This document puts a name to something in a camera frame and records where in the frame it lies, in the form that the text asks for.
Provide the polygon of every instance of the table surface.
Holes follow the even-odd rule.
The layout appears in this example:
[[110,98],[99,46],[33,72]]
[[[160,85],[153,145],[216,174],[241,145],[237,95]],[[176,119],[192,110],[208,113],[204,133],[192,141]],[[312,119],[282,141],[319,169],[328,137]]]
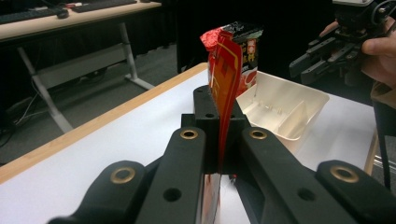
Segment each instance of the table surface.
[[161,3],[157,2],[143,3],[140,2],[140,0],[137,0],[137,3],[131,5],[109,7],[83,13],[77,13],[69,9],[69,17],[66,19],[58,19],[56,16],[49,16],[29,21],[17,21],[2,24],[0,25],[0,43],[40,33],[53,33],[54,30],[79,27],[86,23],[109,21],[150,8],[160,7],[161,5]]
[[[181,114],[193,113],[192,91],[207,84],[206,67],[201,63],[1,167],[2,223],[46,223],[69,216],[109,164],[148,165],[161,157],[171,134],[180,127]],[[328,160],[366,169],[374,133],[370,106],[330,95],[294,155],[313,170]],[[220,190],[221,223],[248,223],[230,182],[223,178]]]

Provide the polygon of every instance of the wooden table edge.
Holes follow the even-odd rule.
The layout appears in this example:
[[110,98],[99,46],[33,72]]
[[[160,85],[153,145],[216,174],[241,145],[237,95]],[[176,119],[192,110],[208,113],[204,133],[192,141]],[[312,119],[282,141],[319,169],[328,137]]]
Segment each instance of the wooden table edge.
[[107,111],[105,114],[88,121],[87,123],[77,127],[76,129],[68,133],[59,136],[58,138],[48,142],[42,147],[38,147],[31,152],[17,158],[16,160],[5,164],[4,166],[0,167],[0,184],[3,184],[12,177],[22,173],[23,171],[38,164],[46,158],[49,158],[50,156],[63,150],[64,148],[76,143],[81,138],[104,127],[109,122],[125,115],[131,110],[153,99],[154,97],[157,97],[158,95],[172,89],[183,81],[194,77],[195,75],[204,71],[206,68],[206,63],[197,64],[193,68],[175,77],[172,77],[171,79],[154,87],[153,89],[145,91],[142,94],[136,96],[135,98],[127,101],[126,103],[123,103],[122,105],[119,105]]

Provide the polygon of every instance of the red snack bag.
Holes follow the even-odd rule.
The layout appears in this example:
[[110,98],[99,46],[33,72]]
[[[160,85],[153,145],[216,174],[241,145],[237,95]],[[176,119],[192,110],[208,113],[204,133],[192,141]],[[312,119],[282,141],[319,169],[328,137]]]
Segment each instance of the red snack bag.
[[256,83],[258,38],[262,28],[234,22],[201,35],[208,56],[208,77],[219,111],[219,168],[222,168],[233,103]]
[[236,21],[225,26],[207,31],[200,36],[208,55],[209,86],[212,86],[213,65],[216,58],[216,47],[219,37],[230,38],[242,49],[242,69],[236,97],[256,83],[257,66],[259,59],[258,43],[262,35],[262,27],[256,24]]

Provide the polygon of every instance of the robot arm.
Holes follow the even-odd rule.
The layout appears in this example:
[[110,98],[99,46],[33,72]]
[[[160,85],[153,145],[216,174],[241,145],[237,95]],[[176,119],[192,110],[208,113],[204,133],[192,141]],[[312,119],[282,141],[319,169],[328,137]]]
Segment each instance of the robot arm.
[[369,38],[387,35],[383,25],[396,9],[394,0],[332,2],[338,27],[310,42],[306,53],[290,64],[291,77],[301,76],[303,84],[311,84],[323,75],[339,70],[347,85],[356,85],[361,62],[366,57],[361,53],[361,44]]

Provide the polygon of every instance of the gray desk leg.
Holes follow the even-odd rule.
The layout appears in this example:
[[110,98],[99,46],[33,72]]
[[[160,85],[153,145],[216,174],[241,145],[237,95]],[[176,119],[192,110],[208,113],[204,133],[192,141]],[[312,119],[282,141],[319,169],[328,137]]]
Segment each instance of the gray desk leg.
[[73,127],[70,125],[70,123],[64,117],[64,115],[58,110],[55,103],[53,103],[52,99],[50,98],[50,94],[48,93],[48,91],[44,87],[44,85],[41,83],[40,78],[35,75],[35,69],[33,68],[24,49],[18,48],[18,53],[21,55],[23,62],[25,63],[27,69],[29,70],[29,74],[32,76],[33,82],[37,85],[37,88],[41,94],[41,97],[47,103],[47,106],[49,107],[50,115],[55,120],[55,122],[58,124],[59,128],[61,128],[61,130],[64,133],[67,133],[67,132],[73,130]]
[[140,79],[137,76],[136,67],[134,65],[134,55],[132,54],[131,44],[129,42],[128,33],[126,31],[125,23],[120,23],[120,34],[122,38],[122,45],[123,50],[126,58],[126,62],[128,63],[129,72],[130,74],[126,75],[125,77],[131,80],[133,83],[145,88],[146,90],[150,90],[154,88],[153,85],[147,83],[146,81]]

